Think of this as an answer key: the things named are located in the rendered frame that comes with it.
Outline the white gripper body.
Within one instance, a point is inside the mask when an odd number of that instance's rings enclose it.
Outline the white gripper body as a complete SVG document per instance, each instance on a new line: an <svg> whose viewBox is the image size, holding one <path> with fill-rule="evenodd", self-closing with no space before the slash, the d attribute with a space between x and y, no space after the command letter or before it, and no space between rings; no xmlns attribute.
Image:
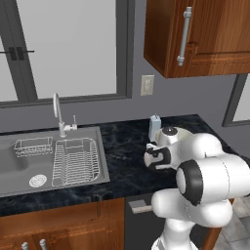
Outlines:
<svg viewBox="0 0 250 250"><path fill-rule="evenodd" d="M145 153L144 155L144 162L148 169L155 170L156 165L159 164L163 159L163 156L161 153L158 154L157 157L154 157L152 154Z"/></svg>

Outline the pale blue milk carton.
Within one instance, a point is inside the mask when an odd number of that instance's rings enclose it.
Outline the pale blue milk carton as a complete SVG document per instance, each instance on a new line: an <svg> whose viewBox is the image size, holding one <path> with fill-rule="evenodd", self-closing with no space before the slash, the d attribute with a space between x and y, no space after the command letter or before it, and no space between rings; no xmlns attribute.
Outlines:
<svg viewBox="0 0 250 250"><path fill-rule="evenodd" d="M154 141L155 133L161 128L161 119L157 114L153 114L149 119L148 138L151 142Z"/></svg>

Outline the round white sink drain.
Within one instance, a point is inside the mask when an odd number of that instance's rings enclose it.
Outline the round white sink drain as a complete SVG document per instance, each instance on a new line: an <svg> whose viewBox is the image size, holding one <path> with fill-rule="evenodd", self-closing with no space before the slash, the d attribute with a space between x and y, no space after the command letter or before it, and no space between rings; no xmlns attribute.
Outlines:
<svg viewBox="0 0 250 250"><path fill-rule="evenodd" d="M47 182L47 177L45 175L39 174L39 175L33 176L29 180L29 185L32 188L40 188L44 186L46 182Z"/></svg>

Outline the steel kitchen sink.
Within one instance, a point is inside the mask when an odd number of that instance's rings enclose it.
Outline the steel kitchen sink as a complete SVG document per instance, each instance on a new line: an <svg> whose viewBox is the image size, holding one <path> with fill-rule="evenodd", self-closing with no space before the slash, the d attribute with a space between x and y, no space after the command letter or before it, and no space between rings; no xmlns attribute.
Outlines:
<svg viewBox="0 0 250 250"><path fill-rule="evenodd" d="M52 137L53 152L28 157L17 157L14 146L17 140ZM101 174L91 183L53 187L53 167L55 158L56 141L90 138L97 144L98 157L100 160ZM42 187L31 187L29 180L36 175L45 175L47 182ZM75 188L79 186L97 185L107 183L109 173L106 166L104 146L101 129L98 127L80 128L76 131L69 131L66 137L62 138L60 132L41 131L23 134L0 135L0 197L34 193L62 188Z"/></svg>

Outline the dark dishwasher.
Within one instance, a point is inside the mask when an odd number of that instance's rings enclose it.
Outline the dark dishwasher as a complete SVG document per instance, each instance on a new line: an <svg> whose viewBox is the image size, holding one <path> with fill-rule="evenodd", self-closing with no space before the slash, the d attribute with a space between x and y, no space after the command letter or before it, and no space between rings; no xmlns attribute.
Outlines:
<svg viewBox="0 0 250 250"><path fill-rule="evenodd" d="M161 235L165 220L153 212L134 214L131 201L143 200L150 204L152 193L128 196L125 198L125 237L124 250L151 250L153 242Z"/></svg>

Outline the curved steel tap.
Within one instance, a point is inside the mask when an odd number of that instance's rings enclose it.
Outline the curved steel tap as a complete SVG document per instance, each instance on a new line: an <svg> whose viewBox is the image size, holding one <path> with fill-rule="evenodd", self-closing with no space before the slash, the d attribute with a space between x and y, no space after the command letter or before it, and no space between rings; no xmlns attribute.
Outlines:
<svg viewBox="0 0 250 250"><path fill-rule="evenodd" d="M60 107L60 99L59 99L59 95L57 93L55 93L53 95L53 108L54 108L55 117L59 119L60 136L62 138L65 138L66 133L68 131L75 131L77 129L76 118L73 118L72 125L65 125L64 124L62 113L61 113L61 107Z"/></svg>

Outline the wooden lower cupboard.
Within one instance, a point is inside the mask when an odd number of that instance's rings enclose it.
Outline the wooden lower cupboard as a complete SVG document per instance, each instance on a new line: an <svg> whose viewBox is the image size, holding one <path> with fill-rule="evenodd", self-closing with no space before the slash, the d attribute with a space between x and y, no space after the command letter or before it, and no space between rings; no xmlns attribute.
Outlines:
<svg viewBox="0 0 250 250"><path fill-rule="evenodd" d="M213 210L214 214L211 217L212 222L209 224L210 228L205 243L203 244L203 250L213 250L222 227L226 226L231 221L232 204L233 199L229 199L224 202L224 206L222 208Z"/></svg>
<svg viewBox="0 0 250 250"><path fill-rule="evenodd" d="M0 217L0 250L124 250L125 199Z"/></svg>

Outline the narrow grey-framed window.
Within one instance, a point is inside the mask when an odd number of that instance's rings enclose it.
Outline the narrow grey-framed window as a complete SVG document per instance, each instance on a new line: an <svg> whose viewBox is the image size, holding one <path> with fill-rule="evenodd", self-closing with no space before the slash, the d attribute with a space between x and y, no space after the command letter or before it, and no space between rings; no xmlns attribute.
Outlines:
<svg viewBox="0 0 250 250"><path fill-rule="evenodd" d="M223 127L250 125L250 73L237 74L229 97Z"/></svg>

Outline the large grey-framed window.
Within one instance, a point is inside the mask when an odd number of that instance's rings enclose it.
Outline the large grey-framed window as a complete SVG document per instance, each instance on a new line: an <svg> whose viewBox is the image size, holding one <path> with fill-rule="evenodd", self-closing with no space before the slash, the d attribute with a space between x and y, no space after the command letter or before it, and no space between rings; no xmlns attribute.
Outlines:
<svg viewBox="0 0 250 250"><path fill-rule="evenodd" d="M135 0L0 0L0 108L132 96Z"/></svg>

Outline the black window latch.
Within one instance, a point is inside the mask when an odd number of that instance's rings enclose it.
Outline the black window latch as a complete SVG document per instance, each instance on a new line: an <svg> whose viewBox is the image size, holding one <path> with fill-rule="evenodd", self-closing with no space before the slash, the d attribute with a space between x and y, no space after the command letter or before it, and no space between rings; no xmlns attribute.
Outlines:
<svg viewBox="0 0 250 250"><path fill-rule="evenodd" d="M24 50L22 47L9 47L7 51L0 51L5 54L8 61L24 61L25 54L34 53L34 50Z"/></svg>

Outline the beige wall socket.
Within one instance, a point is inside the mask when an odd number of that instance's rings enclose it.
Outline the beige wall socket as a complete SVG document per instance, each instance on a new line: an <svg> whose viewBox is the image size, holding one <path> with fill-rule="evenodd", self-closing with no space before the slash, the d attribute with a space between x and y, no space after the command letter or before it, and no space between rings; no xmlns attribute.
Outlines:
<svg viewBox="0 0 250 250"><path fill-rule="evenodd" d="M143 75L142 84L141 84L141 95L149 96L153 94L153 84L154 76L153 75Z"/></svg>

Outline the wooden wall cupboard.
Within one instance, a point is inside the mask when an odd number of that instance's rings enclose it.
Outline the wooden wall cupboard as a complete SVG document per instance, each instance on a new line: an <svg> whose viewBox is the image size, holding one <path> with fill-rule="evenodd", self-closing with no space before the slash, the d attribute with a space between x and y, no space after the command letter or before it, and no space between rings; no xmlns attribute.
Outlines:
<svg viewBox="0 0 250 250"><path fill-rule="evenodd" d="M146 0L144 56L166 78L175 1Z"/></svg>

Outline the wooden wall cupboard door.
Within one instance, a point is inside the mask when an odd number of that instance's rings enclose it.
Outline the wooden wall cupboard door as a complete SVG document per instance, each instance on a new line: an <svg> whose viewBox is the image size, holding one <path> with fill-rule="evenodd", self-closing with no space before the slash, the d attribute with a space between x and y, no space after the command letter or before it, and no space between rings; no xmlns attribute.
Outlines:
<svg viewBox="0 0 250 250"><path fill-rule="evenodd" d="M192 7L185 61L178 66L184 11ZM250 0L176 0L169 78L250 72Z"/></svg>

